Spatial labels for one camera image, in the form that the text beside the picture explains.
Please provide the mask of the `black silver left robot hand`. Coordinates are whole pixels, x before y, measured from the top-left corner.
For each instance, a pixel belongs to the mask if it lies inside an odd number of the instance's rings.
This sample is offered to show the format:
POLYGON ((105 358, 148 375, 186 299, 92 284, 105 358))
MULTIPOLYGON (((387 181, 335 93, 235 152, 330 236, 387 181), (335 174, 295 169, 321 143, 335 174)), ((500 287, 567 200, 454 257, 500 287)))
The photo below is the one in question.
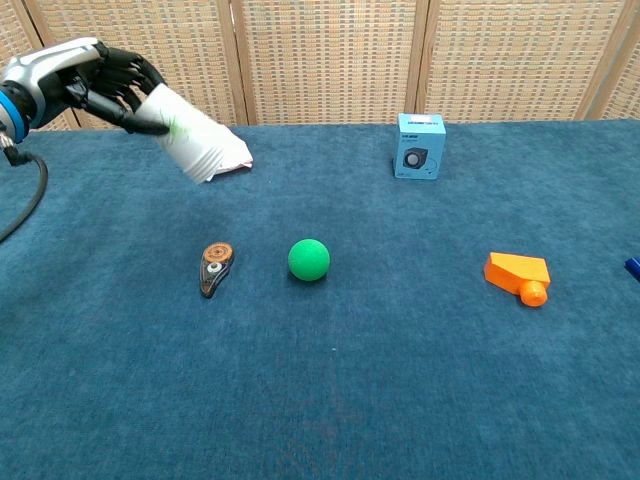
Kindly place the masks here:
POLYGON ((69 108, 129 133, 161 136, 169 128, 135 115, 164 78, 143 56, 82 37, 13 57, 1 76, 1 130, 15 143, 69 108))

